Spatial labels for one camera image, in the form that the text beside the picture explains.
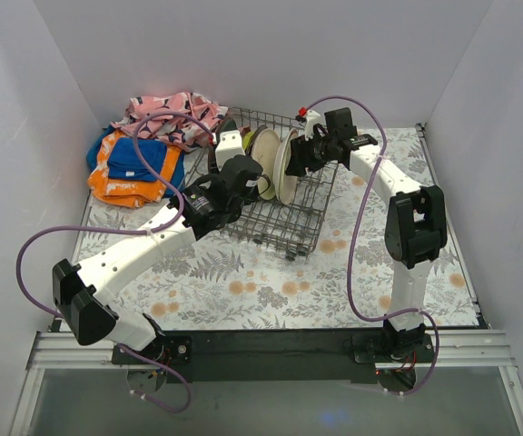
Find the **cream leaf plate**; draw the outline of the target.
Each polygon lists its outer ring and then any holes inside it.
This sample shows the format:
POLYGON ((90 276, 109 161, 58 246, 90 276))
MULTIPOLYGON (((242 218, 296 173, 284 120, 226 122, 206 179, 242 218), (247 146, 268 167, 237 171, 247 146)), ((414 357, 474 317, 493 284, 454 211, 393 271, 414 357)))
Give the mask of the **cream leaf plate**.
POLYGON ((281 173, 275 181, 276 197, 285 205, 290 204, 295 197, 298 178, 296 176, 281 173))
POLYGON ((251 157, 262 168, 258 191, 263 200, 271 200, 275 196, 273 170, 280 144, 280 137, 267 126, 258 128, 252 138, 251 157))

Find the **red teal flower plate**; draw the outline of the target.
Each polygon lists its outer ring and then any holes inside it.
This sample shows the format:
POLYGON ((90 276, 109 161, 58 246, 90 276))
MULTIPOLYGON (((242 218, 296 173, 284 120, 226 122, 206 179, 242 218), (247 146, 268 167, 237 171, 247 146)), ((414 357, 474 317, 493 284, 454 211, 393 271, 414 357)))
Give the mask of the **red teal flower plate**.
POLYGON ((274 162, 274 169, 273 169, 274 186, 275 186, 275 181, 277 179, 277 176, 281 173, 285 173, 286 165, 290 160, 289 141, 291 138, 295 138, 297 136, 298 136, 298 131, 296 129, 292 128, 285 135, 284 139, 281 141, 281 145, 279 146, 278 152, 276 154, 275 162, 274 162))

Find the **dark blue plate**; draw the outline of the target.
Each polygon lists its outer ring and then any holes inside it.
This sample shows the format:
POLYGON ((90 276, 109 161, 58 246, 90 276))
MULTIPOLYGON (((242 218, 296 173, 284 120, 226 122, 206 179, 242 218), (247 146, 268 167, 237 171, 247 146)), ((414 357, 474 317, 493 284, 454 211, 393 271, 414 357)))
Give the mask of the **dark blue plate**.
POLYGON ((237 129, 238 129, 238 127, 237 127, 237 123, 235 122, 235 120, 231 116, 226 116, 219 123, 219 125, 216 129, 216 133, 221 134, 224 132, 235 131, 237 129))

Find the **olive polka dot plate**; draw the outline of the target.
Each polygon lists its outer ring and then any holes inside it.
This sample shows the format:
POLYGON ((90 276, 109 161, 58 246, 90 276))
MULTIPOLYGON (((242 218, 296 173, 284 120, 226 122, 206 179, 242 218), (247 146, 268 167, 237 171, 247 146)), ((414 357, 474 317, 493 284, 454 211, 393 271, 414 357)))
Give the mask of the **olive polka dot plate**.
POLYGON ((242 148, 243 148, 245 153, 248 153, 252 137, 253 137, 253 132, 249 131, 242 138, 242 148))

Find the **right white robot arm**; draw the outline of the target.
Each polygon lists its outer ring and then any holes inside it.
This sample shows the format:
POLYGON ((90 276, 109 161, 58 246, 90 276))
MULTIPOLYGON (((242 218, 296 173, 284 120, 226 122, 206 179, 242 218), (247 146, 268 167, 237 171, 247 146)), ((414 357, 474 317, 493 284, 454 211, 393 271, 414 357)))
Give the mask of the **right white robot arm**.
POLYGON ((446 246, 447 217, 443 191, 408 177, 385 157, 387 140, 359 134, 350 108, 318 114, 300 109, 304 134, 291 140, 288 175, 303 176, 328 163, 341 164, 362 178, 368 193, 387 207, 384 243, 393 261, 391 304, 379 317, 380 337, 370 347, 402 361, 425 342, 423 311, 432 264, 446 246))

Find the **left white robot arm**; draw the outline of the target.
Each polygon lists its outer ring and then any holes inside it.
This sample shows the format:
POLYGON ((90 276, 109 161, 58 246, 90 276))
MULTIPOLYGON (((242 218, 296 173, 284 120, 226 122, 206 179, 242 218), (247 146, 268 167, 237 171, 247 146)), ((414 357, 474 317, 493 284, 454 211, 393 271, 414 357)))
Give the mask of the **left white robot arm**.
POLYGON ((259 163, 237 155, 173 197, 139 234, 76 265, 57 263, 54 303, 77 342, 110 340, 132 349, 142 362, 157 362, 164 351, 163 331, 149 315, 119 307, 118 292, 176 250, 236 221, 243 205, 256 200, 261 175, 259 163))

